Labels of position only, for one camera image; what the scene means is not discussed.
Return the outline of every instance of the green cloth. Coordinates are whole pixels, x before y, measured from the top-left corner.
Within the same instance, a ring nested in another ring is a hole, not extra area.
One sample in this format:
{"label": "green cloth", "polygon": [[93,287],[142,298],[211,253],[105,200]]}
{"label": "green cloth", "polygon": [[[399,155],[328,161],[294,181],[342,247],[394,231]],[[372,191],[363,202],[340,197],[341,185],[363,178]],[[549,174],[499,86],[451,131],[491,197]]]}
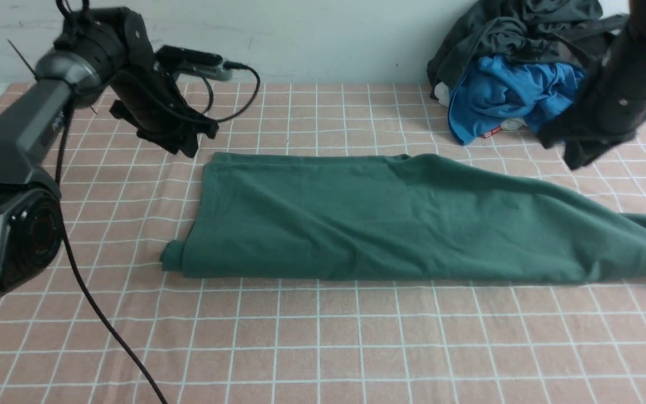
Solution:
{"label": "green cloth", "polygon": [[646,276],[646,215],[433,154],[218,153],[161,262],[187,278],[609,281]]}

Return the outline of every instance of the grid pattern tablecloth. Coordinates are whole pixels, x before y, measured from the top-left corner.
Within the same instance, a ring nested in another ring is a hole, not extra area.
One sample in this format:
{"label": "grid pattern tablecloth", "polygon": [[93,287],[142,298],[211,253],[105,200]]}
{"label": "grid pattern tablecloth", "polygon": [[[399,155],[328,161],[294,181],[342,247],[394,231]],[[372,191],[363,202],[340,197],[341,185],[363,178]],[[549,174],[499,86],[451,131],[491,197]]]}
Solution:
{"label": "grid pattern tablecloth", "polygon": [[[216,85],[214,117],[253,85]],[[0,111],[26,89],[11,85]],[[184,86],[202,108],[205,87]],[[215,151],[439,153],[538,177],[646,213],[646,127],[572,175],[559,150],[501,132],[467,148],[418,85],[266,85],[195,160],[80,111],[63,209],[89,289],[169,402],[236,404],[646,402],[646,279],[583,287],[464,282],[183,279],[158,255],[184,237]],[[54,164],[54,153],[46,160]],[[67,260],[0,300],[0,403],[156,402],[95,318]]]}

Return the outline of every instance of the red label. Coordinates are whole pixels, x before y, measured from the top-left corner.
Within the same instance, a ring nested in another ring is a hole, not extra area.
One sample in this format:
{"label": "red label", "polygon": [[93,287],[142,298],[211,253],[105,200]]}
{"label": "red label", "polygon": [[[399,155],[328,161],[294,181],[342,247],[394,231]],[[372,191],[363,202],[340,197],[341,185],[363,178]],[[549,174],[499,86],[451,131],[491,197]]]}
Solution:
{"label": "red label", "polygon": [[502,127],[498,126],[498,127],[497,127],[497,128],[495,128],[494,130],[486,131],[484,134],[482,134],[482,138],[483,138],[483,139],[487,139],[488,137],[490,137],[490,136],[494,135],[495,133],[498,133],[498,132],[499,132],[499,131],[501,131],[501,130],[502,130]]}

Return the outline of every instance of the white wall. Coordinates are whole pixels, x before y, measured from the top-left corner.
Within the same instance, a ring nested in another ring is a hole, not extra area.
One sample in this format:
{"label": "white wall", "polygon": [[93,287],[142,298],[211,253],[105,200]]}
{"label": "white wall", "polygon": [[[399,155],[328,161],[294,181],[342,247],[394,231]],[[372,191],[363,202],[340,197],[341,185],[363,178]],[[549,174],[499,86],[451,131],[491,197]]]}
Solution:
{"label": "white wall", "polygon": [[[141,13],[155,43],[248,62],[275,82],[420,82],[475,0],[91,0]],[[70,0],[79,8],[80,0]],[[627,0],[603,0],[607,14]],[[36,61],[61,28],[54,0],[0,0],[0,82],[29,80],[7,44]]]}

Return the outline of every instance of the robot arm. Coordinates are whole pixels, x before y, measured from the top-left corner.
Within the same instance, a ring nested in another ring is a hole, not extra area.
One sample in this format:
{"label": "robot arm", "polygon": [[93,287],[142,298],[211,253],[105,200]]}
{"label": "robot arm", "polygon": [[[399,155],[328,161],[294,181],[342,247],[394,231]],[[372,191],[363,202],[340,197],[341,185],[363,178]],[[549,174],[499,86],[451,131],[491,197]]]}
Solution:
{"label": "robot arm", "polygon": [[119,99],[112,115],[134,125],[140,138],[192,158],[197,134],[213,138],[218,122],[188,106],[176,77],[229,80],[231,69],[250,69],[189,49],[154,53],[141,15],[128,8],[90,10],[84,1],[81,11],[70,12],[61,0],[57,5],[62,33],[34,67],[36,84],[0,115],[0,297],[59,252],[59,172],[54,179],[41,163],[75,109],[89,107],[110,86]]}
{"label": "robot arm", "polygon": [[607,55],[587,72],[573,105],[543,126],[544,148],[565,144],[570,169],[594,163],[633,140],[646,122],[646,0],[630,0],[630,18]]}

